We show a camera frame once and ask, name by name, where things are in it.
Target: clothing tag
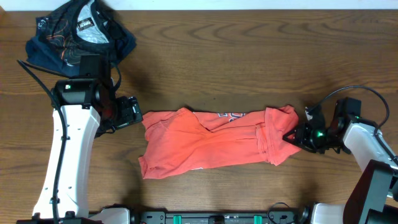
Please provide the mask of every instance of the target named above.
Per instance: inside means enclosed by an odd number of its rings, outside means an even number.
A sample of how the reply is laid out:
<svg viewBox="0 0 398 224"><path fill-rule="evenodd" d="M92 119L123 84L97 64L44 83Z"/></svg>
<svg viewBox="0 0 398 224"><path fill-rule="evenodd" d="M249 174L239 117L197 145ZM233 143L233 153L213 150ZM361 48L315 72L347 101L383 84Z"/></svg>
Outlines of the clothing tag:
<svg viewBox="0 0 398 224"><path fill-rule="evenodd" d="M82 21L77 23L77 28L82 31L87 28L94 26L94 22L91 18L83 19Z"/></svg>

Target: white print on shirt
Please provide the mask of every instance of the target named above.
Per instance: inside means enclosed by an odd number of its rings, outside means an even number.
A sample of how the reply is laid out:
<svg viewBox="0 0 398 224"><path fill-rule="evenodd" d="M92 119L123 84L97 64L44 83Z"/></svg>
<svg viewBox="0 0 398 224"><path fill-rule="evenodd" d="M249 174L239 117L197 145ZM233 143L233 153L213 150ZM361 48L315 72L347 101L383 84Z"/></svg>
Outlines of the white print on shirt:
<svg viewBox="0 0 398 224"><path fill-rule="evenodd" d="M230 117L229 122L246 115L246 113L217 113L217 114L218 114L219 118L220 117L227 117L227 118Z"/></svg>

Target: wood grain surface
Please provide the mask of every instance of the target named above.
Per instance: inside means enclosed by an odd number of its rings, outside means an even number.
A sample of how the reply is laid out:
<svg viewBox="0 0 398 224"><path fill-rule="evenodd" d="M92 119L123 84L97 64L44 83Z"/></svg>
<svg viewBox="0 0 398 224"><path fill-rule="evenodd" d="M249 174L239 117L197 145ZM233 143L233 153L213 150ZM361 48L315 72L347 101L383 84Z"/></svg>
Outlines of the wood grain surface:
<svg viewBox="0 0 398 224"><path fill-rule="evenodd" d="M52 107L16 60L26 59L34 19L46 14L8 12L0 22L1 223L29 218L45 179ZM245 113L290 104L304 119L304 106L332 90L367 85L390 105L382 131L398 152L397 11L121 11L118 17L137 38L120 63L118 95L137 96L143 113L183 106ZM58 80L36 73L49 88ZM347 90L323 106L327 121L345 96L362 100L363 117L383 119L372 93ZM145 153L144 132L136 124L95 140L90 210L114 203L170 211L345 203L361 176L353 156L302 151L277 167L257 163L142 180L137 158Z"/></svg>

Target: red cloth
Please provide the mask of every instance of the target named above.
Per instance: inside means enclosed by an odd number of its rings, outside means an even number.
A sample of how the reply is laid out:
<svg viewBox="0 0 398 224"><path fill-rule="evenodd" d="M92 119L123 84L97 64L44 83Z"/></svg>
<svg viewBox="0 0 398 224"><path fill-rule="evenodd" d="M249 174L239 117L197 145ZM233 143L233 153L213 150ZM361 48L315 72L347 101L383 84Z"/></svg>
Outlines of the red cloth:
<svg viewBox="0 0 398 224"><path fill-rule="evenodd" d="M163 179L193 169L252 162L279 165L299 148L282 135L299 118L291 106L248 114L149 112L144 115L148 147L139 158L144 179Z"/></svg>

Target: tabletop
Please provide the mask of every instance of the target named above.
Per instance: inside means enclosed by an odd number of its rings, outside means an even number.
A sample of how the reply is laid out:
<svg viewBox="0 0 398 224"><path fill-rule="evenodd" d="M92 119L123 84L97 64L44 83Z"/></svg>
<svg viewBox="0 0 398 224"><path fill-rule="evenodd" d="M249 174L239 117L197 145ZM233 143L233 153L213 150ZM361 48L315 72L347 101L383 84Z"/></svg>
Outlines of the tabletop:
<svg viewBox="0 0 398 224"><path fill-rule="evenodd" d="M43 187L52 144L50 100L16 60L35 35L35 17L0 19L0 222L30 218ZM398 152L398 11L118 11L137 39L119 68L118 95L136 96L143 113L237 112L292 105L303 109L346 85L367 85L389 103L383 136ZM59 77L35 72L49 87ZM366 90L346 90L323 105L362 101L362 117L380 122L385 109ZM95 139L88 178L90 210L124 203L138 210L267 210L345 203L361 171L352 155L298 152L279 166L260 162L193 170L143 180L138 157L145 129L135 124Z"/></svg>

